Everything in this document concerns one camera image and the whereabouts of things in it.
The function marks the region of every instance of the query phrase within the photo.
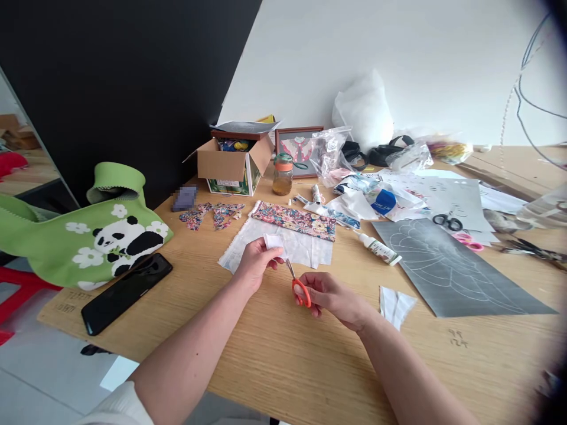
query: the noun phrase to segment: orange scissors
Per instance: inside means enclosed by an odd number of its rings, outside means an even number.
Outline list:
[[[303,293],[305,294],[305,307],[307,308],[311,307],[311,297],[309,296],[309,291],[307,291],[305,285],[295,277],[294,268],[291,266],[291,261],[287,259],[285,260],[285,263],[288,265],[289,271],[291,272],[291,275],[294,277],[293,281],[291,282],[291,289],[294,290],[295,289],[294,286],[299,285],[301,289],[303,289]],[[298,298],[299,298],[299,305],[303,305],[303,298],[300,296],[298,296]]]

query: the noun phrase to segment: white stuffing bag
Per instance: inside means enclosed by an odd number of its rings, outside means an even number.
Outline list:
[[[384,82],[376,69],[357,78],[345,91],[338,92],[331,120],[335,127],[352,126],[353,141],[365,154],[392,140],[394,121],[386,101]]]
[[[423,217],[431,213],[429,209],[424,210],[427,204],[423,200],[386,182],[379,182],[364,196],[372,208],[392,221],[417,218],[416,213]]]

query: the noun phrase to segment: white glue bottle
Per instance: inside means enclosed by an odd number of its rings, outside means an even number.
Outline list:
[[[353,231],[359,236],[359,241],[364,244],[364,247],[375,256],[380,257],[382,260],[384,260],[386,264],[395,266],[402,259],[401,255],[398,255],[395,251],[392,251],[379,240],[371,238],[364,233],[358,233],[356,230]]]

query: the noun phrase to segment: black smartphone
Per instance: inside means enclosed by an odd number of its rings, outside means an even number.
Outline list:
[[[87,333],[98,335],[104,331],[172,269],[173,266],[159,253],[144,260],[135,270],[83,307],[81,315]]]

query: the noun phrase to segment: left hand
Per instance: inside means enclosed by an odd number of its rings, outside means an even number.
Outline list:
[[[283,264],[279,256],[284,253],[281,247],[267,249],[263,237],[253,240],[244,249],[240,264],[234,273],[234,279],[242,280],[252,287],[256,292],[262,284],[264,271],[271,267],[278,269],[278,264]]]

